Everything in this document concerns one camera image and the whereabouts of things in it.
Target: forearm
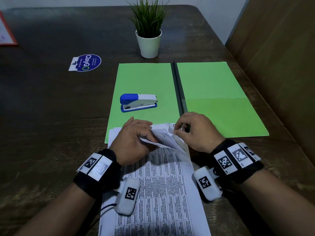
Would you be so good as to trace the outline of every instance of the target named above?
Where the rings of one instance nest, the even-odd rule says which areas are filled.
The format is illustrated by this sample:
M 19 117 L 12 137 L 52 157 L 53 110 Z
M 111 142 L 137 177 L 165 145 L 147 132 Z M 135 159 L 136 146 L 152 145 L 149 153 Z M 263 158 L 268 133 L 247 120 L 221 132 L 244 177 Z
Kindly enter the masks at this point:
M 75 235 L 94 199 L 72 183 L 55 200 L 23 226 L 15 236 Z
M 266 170 L 241 185 L 255 209 L 277 235 L 314 235 L 315 206 Z

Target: plant pot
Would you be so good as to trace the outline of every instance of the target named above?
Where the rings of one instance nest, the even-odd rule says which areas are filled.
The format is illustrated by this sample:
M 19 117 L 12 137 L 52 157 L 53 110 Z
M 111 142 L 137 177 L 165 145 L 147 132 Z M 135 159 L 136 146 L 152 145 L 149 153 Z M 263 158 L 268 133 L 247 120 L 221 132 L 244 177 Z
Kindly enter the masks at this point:
M 142 38 L 138 36 L 138 32 L 136 31 L 136 36 L 138 40 L 138 44 L 140 47 L 140 52 L 142 57 L 146 59 L 155 58 L 158 55 L 158 49 L 160 47 L 161 35 L 155 38 Z

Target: wooden table surface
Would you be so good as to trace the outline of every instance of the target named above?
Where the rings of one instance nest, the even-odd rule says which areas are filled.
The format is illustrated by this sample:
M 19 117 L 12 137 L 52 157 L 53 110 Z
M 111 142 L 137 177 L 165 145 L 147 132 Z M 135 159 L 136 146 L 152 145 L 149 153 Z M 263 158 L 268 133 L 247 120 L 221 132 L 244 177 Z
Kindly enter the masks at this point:
M 240 138 L 266 168 L 315 202 L 315 170 L 196 7 L 165 8 L 159 56 L 143 59 L 129 7 L 22 8 L 4 11 L 18 47 L 0 47 L 0 234 L 12 235 L 105 148 L 119 63 L 226 61 L 268 129 Z M 68 68 L 92 53 L 101 65 Z M 226 198 L 204 203 L 212 235 L 250 235 Z M 89 233 L 97 235 L 97 227 Z

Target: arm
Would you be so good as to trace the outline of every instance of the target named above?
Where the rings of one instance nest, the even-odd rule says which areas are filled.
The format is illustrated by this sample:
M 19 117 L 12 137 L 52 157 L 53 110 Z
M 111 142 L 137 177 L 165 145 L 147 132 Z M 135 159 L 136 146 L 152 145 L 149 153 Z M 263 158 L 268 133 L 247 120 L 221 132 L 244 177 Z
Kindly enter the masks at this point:
M 267 170 L 260 170 L 240 187 L 277 235 L 311 236 L 315 206 Z
M 190 124 L 190 132 L 179 130 Z M 191 148 L 211 153 L 225 139 L 212 122 L 197 113 L 183 114 L 174 127 L 174 134 Z M 240 184 L 244 194 L 277 235 L 314 235 L 315 206 L 262 169 Z
M 150 145 L 143 145 L 139 136 L 152 142 L 157 140 L 150 129 L 152 122 L 130 118 L 110 146 L 121 166 L 133 164 L 150 152 Z M 95 199 L 72 183 L 56 199 L 24 225 L 15 236 L 75 235 L 92 208 Z

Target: white wall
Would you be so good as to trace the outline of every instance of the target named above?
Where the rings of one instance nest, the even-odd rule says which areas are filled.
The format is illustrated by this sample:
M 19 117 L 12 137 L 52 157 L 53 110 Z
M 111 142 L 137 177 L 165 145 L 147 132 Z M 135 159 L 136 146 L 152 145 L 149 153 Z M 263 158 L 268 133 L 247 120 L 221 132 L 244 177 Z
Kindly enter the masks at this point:
M 170 0 L 169 4 L 196 6 L 218 35 L 226 43 L 246 0 Z M 15 7 L 83 7 L 126 6 L 126 0 L 0 0 L 0 9 Z

